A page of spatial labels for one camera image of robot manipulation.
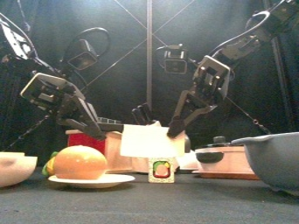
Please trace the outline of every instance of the red object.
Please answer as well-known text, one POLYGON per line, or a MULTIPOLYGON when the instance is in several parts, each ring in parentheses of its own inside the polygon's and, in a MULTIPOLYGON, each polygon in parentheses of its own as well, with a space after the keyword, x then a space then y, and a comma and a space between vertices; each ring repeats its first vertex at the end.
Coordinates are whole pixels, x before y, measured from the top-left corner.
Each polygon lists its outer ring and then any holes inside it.
POLYGON ((69 146, 86 145, 95 148, 106 155, 106 140, 99 141, 98 139, 87 136, 83 133, 70 134, 69 146))

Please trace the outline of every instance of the gray bowl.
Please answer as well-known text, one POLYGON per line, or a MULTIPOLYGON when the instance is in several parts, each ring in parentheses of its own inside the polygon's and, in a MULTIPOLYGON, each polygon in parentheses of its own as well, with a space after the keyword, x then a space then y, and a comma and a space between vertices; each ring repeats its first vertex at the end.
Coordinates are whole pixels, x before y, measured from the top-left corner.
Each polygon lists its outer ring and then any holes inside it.
POLYGON ((231 143, 245 144, 248 161, 261 180, 276 191, 299 196, 299 132, 246 137, 231 143))

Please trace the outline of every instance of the metal pole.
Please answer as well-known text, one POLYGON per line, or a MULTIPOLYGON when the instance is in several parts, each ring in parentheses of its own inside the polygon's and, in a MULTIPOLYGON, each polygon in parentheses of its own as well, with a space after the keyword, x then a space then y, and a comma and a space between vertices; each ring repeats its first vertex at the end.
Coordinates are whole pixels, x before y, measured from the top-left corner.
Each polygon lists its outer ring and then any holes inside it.
POLYGON ((146 101, 150 109, 153 109, 153 62, 154 62, 154 42, 153 42, 153 0, 147 0, 147 88, 146 101))
MULTIPOLYGON (((272 3, 269 0, 264 0, 265 8, 269 9, 272 6, 272 3)), ((288 81, 286 81, 286 69, 285 69, 285 62, 282 60, 282 52, 281 52, 281 45, 278 38, 274 38, 272 41, 273 49, 274 49, 274 55, 276 55, 276 67, 278 72, 278 79, 281 84, 281 91, 284 96, 284 102, 285 102, 285 114, 288 117, 288 128, 289 131, 296 131, 296 117, 293 113, 293 106, 290 101, 290 95, 288 93, 288 81)))

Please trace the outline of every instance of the orange fruit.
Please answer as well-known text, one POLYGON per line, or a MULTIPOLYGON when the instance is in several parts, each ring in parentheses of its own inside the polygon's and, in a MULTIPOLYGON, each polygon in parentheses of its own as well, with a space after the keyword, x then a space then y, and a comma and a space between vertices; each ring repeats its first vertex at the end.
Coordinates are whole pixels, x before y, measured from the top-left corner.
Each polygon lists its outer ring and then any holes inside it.
POLYGON ((109 161, 101 151, 77 145, 59 152, 53 168, 59 179, 99 179, 107 171, 109 161))

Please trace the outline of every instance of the table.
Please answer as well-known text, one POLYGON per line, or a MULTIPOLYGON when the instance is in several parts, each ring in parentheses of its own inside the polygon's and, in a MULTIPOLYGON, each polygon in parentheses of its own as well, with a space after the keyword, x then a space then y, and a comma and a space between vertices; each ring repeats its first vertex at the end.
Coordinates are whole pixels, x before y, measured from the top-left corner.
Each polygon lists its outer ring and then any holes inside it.
POLYGON ((299 223, 299 198, 260 180, 175 174, 175 183, 147 175, 113 188, 81 189, 34 175, 0 189, 0 223, 299 223))

